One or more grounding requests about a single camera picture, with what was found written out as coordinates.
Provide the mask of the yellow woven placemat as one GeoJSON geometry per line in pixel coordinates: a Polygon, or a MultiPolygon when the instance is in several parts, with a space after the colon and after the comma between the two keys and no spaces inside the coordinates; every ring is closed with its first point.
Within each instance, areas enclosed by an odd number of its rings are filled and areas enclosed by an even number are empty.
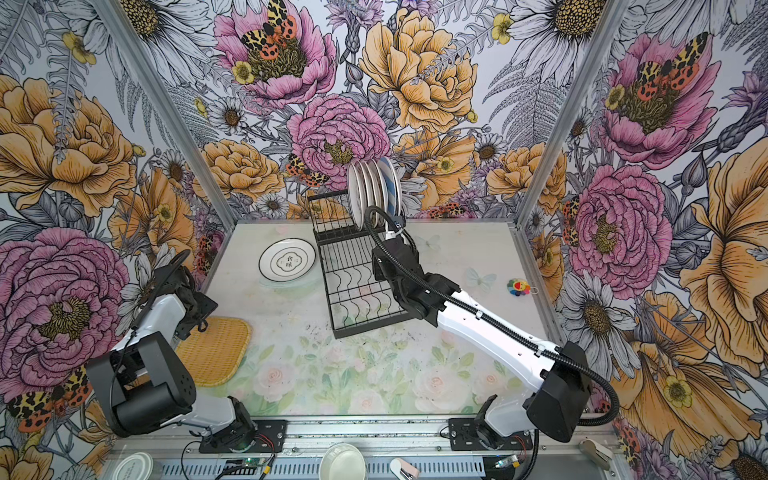
{"type": "Polygon", "coordinates": [[[252,337],[242,319],[209,317],[205,332],[194,329],[175,349],[197,387],[223,385],[237,372],[252,337]]]}

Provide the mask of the blue white striped plate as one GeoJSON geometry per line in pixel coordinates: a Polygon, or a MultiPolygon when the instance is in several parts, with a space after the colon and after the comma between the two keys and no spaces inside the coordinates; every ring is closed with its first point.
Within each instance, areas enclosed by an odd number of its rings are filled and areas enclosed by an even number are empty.
{"type": "Polygon", "coordinates": [[[392,206],[393,215],[400,216],[403,214],[402,191],[401,191],[400,181],[397,176],[397,172],[394,167],[394,164],[390,161],[390,159],[384,158],[383,164],[386,167],[387,188],[388,188],[388,191],[391,193],[390,205],[392,206]]]}

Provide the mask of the white grey emblem plate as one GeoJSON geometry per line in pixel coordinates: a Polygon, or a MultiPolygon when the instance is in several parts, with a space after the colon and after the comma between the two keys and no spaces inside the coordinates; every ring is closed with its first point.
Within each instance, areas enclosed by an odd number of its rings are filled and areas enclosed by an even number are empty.
{"type": "Polygon", "coordinates": [[[307,240],[286,238],[271,244],[262,252],[258,268],[267,280],[288,282],[307,274],[316,259],[316,250],[307,240]]]}

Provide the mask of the cream floral oval plate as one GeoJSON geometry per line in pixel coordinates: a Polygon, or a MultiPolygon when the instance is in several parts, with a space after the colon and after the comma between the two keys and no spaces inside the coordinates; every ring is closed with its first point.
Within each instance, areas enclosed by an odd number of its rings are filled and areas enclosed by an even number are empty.
{"type": "Polygon", "coordinates": [[[381,189],[382,185],[380,182],[379,170],[372,162],[368,162],[366,164],[366,167],[368,169],[369,176],[371,177],[371,184],[372,184],[371,190],[374,197],[375,205],[381,209],[384,209],[385,198],[383,196],[383,192],[381,189]]]}

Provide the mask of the red character white plate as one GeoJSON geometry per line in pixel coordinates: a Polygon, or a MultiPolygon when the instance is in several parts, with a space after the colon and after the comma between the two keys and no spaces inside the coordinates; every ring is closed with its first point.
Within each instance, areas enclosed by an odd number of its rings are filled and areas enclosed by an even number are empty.
{"type": "Polygon", "coordinates": [[[361,187],[356,167],[350,165],[347,170],[347,190],[349,196],[352,220],[358,229],[363,228],[363,211],[361,207],[361,187]]]}

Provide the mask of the orange sunburst plate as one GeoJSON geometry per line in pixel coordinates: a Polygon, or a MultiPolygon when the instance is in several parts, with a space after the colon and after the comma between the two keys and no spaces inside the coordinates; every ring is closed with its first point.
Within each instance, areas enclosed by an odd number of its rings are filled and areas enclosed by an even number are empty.
{"type": "Polygon", "coordinates": [[[358,176],[358,184],[359,184],[359,209],[360,209],[360,225],[361,228],[365,228],[365,219],[366,219],[366,210],[369,207],[370,201],[369,201],[369,189],[368,189],[368,183],[367,183],[367,170],[366,168],[361,164],[358,163],[356,165],[356,171],[358,176]]]}
{"type": "Polygon", "coordinates": [[[386,213],[389,212],[389,190],[387,187],[386,179],[384,176],[384,172],[382,168],[379,166],[378,162],[374,163],[374,167],[377,172],[377,179],[379,181],[380,187],[379,190],[381,191],[381,209],[384,210],[386,213]]]}

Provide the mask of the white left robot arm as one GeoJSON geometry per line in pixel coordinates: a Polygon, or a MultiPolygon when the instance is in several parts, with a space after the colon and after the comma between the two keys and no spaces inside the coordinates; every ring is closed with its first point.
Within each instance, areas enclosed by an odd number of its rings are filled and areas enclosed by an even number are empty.
{"type": "Polygon", "coordinates": [[[153,271],[149,292],[126,336],[91,359],[86,374],[109,428],[119,437],[184,426],[203,445],[247,449],[257,429],[233,397],[199,395],[175,348],[193,331],[203,333],[217,304],[200,292],[183,251],[153,271]]]}

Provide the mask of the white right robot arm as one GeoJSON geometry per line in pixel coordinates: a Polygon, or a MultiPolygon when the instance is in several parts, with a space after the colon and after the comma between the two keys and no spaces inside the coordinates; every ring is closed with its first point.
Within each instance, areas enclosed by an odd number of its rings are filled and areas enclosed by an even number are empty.
{"type": "Polygon", "coordinates": [[[609,424],[620,400],[610,382],[587,365],[573,342],[559,346],[521,330],[484,308],[447,277],[423,270],[401,219],[371,206],[363,227],[374,241],[372,269],[412,318],[462,337],[509,368],[527,387],[523,400],[491,395],[473,421],[487,449],[518,432],[533,431],[568,443],[579,427],[609,424]]]}

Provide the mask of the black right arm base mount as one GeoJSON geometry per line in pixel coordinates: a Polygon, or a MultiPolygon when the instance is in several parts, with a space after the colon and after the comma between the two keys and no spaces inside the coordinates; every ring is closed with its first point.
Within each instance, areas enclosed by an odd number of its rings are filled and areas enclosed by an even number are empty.
{"type": "Polygon", "coordinates": [[[452,451],[527,451],[533,447],[529,431],[515,435],[500,436],[485,421],[488,409],[497,402],[497,395],[491,395],[478,413],[470,417],[450,418],[438,435],[449,441],[452,451]]]}

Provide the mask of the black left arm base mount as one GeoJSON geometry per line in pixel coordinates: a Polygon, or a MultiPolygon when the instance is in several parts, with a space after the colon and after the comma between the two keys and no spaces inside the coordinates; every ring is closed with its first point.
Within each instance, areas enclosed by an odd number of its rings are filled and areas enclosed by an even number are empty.
{"type": "Polygon", "coordinates": [[[286,420],[253,420],[242,402],[228,397],[234,419],[216,433],[203,437],[199,451],[204,454],[281,453],[286,439],[286,420]]]}

